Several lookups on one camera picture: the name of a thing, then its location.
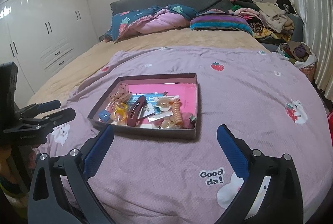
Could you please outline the blue small hair clip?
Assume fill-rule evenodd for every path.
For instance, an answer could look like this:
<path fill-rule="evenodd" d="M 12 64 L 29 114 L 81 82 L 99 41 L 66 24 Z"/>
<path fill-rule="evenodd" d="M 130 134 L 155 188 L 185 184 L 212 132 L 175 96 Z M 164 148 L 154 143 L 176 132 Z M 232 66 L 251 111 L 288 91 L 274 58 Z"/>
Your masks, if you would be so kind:
<path fill-rule="evenodd" d="M 101 121 L 103 123 L 107 123 L 111 117 L 111 114 L 107 110 L 101 110 L 98 114 L 98 121 Z"/>

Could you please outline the brown dotted fabric bow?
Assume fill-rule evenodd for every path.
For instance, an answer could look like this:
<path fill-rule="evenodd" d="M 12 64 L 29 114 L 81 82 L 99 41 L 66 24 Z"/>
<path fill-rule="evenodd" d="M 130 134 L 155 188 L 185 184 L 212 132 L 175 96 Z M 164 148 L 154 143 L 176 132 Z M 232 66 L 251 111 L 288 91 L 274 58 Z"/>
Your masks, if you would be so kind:
<path fill-rule="evenodd" d="M 127 103 L 131 96 L 132 93 L 129 90 L 129 85 L 126 83 L 121 83 L 117 92 L 110 94 L 108 97 L 112 105 L 117 105 L 119 103 Z"/>

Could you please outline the maroon snap hair clip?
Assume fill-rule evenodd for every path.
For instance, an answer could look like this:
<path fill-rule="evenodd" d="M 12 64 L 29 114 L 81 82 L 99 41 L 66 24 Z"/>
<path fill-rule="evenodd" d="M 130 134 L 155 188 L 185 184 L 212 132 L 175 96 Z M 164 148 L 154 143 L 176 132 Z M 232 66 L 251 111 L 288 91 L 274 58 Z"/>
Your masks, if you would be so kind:
<path fill-rule="evenodd" d="M 130 109 L 128 112 L 127 117 L 127 125 L 130 127 L 135 127 L 137 124 L 137 120 L 139 117 L 139 114 L 141 112 L 141 108 L 146 104 L 146 98 L 145 96 L 141 96 L 135 103 L 134 106 Z"/>

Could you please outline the orange spiral hair clip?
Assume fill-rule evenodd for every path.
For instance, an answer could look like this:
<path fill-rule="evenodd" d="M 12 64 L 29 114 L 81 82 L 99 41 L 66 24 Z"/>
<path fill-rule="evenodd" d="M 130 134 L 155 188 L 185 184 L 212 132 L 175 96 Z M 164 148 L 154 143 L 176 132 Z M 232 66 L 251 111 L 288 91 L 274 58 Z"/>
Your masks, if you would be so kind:
<path fill-rule="evenodd" d="M 174 124 L 176 126 L 183 126 L 183 119 L 182 119 L 182 114 L 181 114 L 181 110 L 180 110 L 180 106 L 181 103 L 179 100 L 176 100 L 173 102 L 172 106 L 171 106 L 171 110 L 172 110 L 172 121 L 174 122 Z"/>

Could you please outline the pink pompom hair clip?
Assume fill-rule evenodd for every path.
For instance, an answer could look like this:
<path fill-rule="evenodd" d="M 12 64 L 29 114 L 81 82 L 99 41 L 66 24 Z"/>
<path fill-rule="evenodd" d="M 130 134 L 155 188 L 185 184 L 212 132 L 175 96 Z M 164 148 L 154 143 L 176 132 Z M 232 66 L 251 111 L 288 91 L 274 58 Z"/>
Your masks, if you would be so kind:
<path fill-rule="evenodd" d="M 191 122 L 191 117 L 193 116 L 192 113 L 182 113 L 182 128 L 183 129 L 191 129 L 193 124 Z"/>

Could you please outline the tan bed sheet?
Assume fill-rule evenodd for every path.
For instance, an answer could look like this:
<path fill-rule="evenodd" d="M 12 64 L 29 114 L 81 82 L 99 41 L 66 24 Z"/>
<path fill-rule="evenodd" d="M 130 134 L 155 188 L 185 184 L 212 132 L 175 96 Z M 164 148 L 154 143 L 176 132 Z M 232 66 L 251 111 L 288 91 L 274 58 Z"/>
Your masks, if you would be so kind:
<path fill-rule="evenodd" d="M 243 48 L 267 51 L 254 37 L 243 31 L 194 31 L 189 28 L 183 28 L 180 30 L 139 35 L 118 43 L 105 42 L 103 40 L 51 77 L 30 98 L 28 104 L 48 102 L 54 99 L 58 99 L 61 103 L 64 103 L 70 97 L 70 94 L 76 91 L 87 78 L 106 66 L 111 57 L 117 52 L 172 46 Z"/>

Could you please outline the white wardrobe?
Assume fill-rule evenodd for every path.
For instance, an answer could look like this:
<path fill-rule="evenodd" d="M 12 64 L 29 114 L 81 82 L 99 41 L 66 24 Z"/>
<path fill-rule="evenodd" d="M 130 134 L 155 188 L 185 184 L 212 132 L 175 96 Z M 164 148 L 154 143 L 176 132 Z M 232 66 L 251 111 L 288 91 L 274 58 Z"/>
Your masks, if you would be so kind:
<path fill-rule="evenodd" d="M 1 61 L 19 67 L 19 106 L 97 41 L 87 0 L 1 0 Z"/>

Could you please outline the blue printed card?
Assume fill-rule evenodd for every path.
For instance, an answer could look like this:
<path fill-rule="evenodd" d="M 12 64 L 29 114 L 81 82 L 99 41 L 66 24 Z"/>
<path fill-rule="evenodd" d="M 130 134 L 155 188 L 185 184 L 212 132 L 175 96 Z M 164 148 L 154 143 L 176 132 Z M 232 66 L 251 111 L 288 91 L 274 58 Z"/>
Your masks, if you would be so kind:
<path fill-rule="evenodd" d="M 127 111 L 130 111 L 130 109 L 134 106 L 134 103 L 141 97 L 141 96 L 145 96 L 146 98 L 146 104 L 141 108 L 141 110 L 148 110 L 148 111 L 153 111 L 155 112 L 155 108 L 154 108 L 154 96 L 152 94 L 133 94 L 128 102 L 126 103 L 128 106 Z"/>

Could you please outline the dark purple shallow box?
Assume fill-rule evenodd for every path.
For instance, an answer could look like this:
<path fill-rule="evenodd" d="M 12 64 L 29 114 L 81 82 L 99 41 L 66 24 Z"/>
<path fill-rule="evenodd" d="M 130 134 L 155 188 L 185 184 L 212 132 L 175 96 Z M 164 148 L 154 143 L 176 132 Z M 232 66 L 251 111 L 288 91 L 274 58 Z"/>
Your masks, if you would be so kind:
<path fill-rule="evenodd" d="M 198 80 L 190 74 L 117 78 L 97 101 L 88 118 L 117 134 L 194 140 L 198 117 Z"/>

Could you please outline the navy pink floral quilt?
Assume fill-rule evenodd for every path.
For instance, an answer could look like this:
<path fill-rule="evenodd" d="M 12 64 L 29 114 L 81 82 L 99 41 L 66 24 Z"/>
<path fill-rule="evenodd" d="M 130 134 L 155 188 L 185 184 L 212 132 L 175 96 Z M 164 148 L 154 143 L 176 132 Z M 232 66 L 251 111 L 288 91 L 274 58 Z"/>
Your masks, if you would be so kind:
<path fill-rule="evenodd" d="M 186 28 L 198 12 L 181 4 L 169 4 L 165 7 L 153 5 L 146 9 L 125 11 L 112 17 L 111 27 L 105 33 L 105 42 L 114 43 L 136 35 Z"/>

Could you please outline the bag of clothes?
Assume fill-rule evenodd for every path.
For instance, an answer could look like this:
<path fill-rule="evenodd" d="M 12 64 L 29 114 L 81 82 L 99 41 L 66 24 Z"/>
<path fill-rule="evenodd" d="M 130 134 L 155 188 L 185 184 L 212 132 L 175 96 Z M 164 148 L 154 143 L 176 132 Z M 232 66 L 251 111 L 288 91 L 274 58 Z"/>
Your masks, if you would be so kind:
<path fill-rule="evenodd" d="M 317 62 L 315 54 L 311 51 L 310 47 L 303 42 L 289 41 L 280 44 L 276 52 L 298 69 L 313 66 Z"/>

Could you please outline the pile of clothes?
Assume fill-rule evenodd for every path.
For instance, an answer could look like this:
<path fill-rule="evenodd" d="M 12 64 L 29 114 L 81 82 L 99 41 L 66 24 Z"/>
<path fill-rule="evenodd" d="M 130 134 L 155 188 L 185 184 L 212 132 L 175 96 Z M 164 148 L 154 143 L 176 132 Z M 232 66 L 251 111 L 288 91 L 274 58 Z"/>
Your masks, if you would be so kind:
<path fill-rule="evenodd" d="M 302 42 L 304 23 L 290 0 L 275 3 L 253 0 L 230 0 L 229 12 L 241 16 L 252 30 L 252 35 L 263 44 L 277 46 L 288 41 Z"/>

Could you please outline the purple teal striped pillow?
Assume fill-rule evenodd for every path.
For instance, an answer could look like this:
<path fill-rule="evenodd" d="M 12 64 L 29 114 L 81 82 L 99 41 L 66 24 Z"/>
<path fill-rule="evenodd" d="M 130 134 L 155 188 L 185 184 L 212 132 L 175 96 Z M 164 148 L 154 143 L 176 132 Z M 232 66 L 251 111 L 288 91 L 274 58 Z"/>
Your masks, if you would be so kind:
<path fill-rule="evenodd" d="M 248 22 L 240 15 L 211 9 L 198 14 L 190 22 L 191 30 L 230 30 L 243 31 L 251 36 L 253 31 Z"/>

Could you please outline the white curtain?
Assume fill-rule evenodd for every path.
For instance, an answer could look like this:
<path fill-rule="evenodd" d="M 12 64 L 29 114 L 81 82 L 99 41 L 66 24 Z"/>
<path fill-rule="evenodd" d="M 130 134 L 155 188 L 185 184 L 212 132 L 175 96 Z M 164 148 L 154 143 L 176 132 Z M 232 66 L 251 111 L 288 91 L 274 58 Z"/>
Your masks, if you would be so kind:
<path fill-rule="evenodd" d="M 317 57 L 317 88 L 332 101 L 332 0 L 293 0 L 304 23 L 304 40 Z"/>

